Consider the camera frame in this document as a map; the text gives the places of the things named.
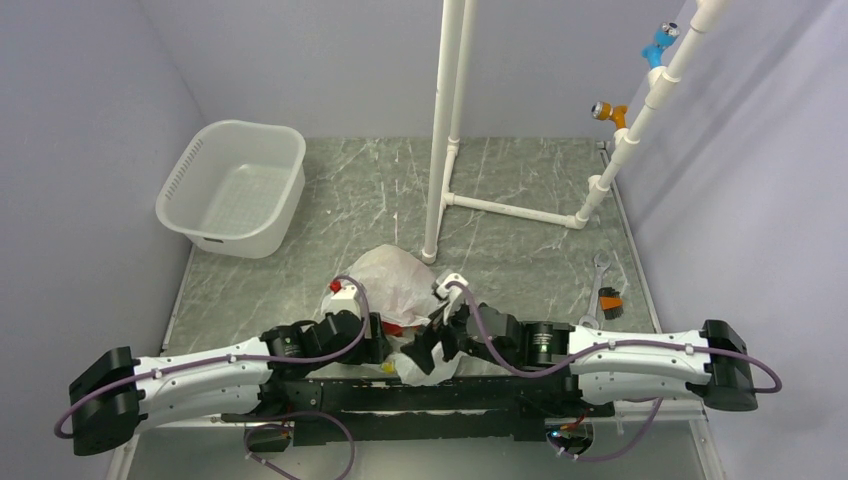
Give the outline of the white plastic bag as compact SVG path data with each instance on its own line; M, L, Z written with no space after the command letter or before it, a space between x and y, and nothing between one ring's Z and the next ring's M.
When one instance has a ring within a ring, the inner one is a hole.
M361 255L344 273L364 288L370 311L379 313L382 321L397 325L426 325L428 317L438 307L432 284L436 275L423 262L395 245L384 244ZM410 343L414 333L403 337L386 336L391 347L388 358L378 365L365 364L373 372L398 377L411 386L433 386L452 378L462 356L450 361L440 359L441 346L433 350L435 369L423 373L401 347Z

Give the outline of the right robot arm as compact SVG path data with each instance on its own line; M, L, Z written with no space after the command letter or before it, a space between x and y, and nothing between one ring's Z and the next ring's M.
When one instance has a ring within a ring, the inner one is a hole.
M439 313L401 346L393 364L407 385L452 378L471 357L521 378L563 376L551 388L557 411L653 398L699 399L714 410L758 407L747 345L729 323L707 320L669 334L604 331L586 326L521 322L486 304Z

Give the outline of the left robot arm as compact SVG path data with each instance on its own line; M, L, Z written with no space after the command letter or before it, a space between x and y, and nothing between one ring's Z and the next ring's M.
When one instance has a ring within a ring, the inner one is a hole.
M195 354L136 358L129 347L113 348L71 382L71 430L55 433L71 440L75 455L91 456L148 429L205 415L272 420L321 407L308 374L333 363L379 364L387 355L380 315L349 310Z

